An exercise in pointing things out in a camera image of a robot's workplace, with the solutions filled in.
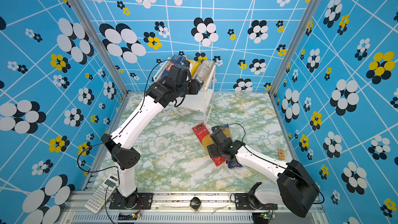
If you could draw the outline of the red spaghetti bag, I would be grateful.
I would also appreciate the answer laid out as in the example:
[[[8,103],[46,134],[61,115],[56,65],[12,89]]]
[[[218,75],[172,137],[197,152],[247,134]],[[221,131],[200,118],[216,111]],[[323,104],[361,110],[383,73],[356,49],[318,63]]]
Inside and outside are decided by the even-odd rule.
[[[194,126],[192,130],[217,167],[226,162],[225,157],[219,154],[215,143],[210,137],[210,132],[208,131],[204,123]]]

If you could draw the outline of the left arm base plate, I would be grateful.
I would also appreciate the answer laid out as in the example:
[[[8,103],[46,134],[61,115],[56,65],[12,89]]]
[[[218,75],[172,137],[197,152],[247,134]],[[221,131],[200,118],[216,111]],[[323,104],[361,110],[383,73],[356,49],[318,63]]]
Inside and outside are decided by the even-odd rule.
[[[152,201],[153,193],[139,192],[125,198],[119,192],[114,192],[111,196],[109,208],[118,210],[148,210],[151,209]]]

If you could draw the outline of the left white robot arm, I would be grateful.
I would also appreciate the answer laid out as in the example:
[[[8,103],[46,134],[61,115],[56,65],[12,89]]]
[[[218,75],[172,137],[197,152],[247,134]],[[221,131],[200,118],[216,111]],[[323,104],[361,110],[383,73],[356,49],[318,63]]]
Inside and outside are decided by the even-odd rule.
[[[142,101],[127,120],[112,134],[101,137],[117,168],[117,193],[124,208],[132,209],[138,202],[134,167],[141,155],[133,148],[133,144],[159,112],[169,103],[176,103],[177,98],[184,99],[188,94],[197,94],[193,91],[189,67],[174,64],[166,77],[146,90]]]

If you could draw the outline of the yellow Pastatime spaghetti bag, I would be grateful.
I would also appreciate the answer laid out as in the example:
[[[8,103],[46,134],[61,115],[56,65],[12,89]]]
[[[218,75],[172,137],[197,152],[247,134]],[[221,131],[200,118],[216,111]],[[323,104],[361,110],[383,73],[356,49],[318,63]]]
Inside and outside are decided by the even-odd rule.
[[[187,61],[189,61],[189,63],[190,63],[189,64],[189,70],[190,70],[191,77],[193,78],[195,73],[196,73],[196,71],[197,71],[197,69],[201,65],[201,63],[198,62],[198,61],[195,61],[195,60],[190,60],[190,59],[188,59]]]

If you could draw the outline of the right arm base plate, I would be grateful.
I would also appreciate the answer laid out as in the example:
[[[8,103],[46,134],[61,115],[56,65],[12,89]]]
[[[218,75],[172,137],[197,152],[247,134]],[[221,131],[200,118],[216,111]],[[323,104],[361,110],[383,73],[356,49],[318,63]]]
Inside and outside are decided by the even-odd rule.
[[[233,193],[230,200],[235,204],[237,210],[253,210],[253,211],[272,211],[278,210],[277,204],[262,204],[254,196],[249,193]]]

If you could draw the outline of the clear white-label spaghetti bag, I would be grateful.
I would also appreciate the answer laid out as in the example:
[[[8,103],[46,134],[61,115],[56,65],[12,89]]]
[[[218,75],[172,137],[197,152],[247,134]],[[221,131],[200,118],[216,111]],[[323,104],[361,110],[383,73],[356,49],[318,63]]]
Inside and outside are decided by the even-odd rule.
[[[203,61],[197,71],[194,74],[193,79],[195,79],[200,85],[204,84],[205,79],[214,67],[214,61]]]

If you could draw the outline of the blue Barilla spaghetti box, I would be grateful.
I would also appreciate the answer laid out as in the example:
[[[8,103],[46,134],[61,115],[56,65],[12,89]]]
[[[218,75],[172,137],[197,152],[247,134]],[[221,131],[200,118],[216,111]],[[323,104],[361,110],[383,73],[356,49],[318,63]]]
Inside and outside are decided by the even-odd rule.
[[[173,55],[170,60],[168,61],[168,63],[166,64],[165,69],[162,71],[162,73],[160,74],[159,79],[162,79],[164,77],[167,77],[170,73],[171,67],[173,65],[176,64],[182,64],[183,61],[186,60],[186,56],[182,56],[182,55]]]

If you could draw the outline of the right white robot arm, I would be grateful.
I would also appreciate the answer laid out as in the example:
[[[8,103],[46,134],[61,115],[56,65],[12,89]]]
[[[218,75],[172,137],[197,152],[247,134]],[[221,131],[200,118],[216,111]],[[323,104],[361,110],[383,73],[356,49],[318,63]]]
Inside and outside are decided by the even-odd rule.
[[[213,144],[207,147],[209,155],[223,156],[227,163],[249,167],[274,182],[273,185],[257,182],[246,194],[235,195],[236,207],[272,211],[281,204],[296,216],[306,217],[321,192],[304,166],[297,160],[285,162],[273,159],[242,141],[233,141],[225,134],[225,129],[227,127],[212,128],[210,138]]]

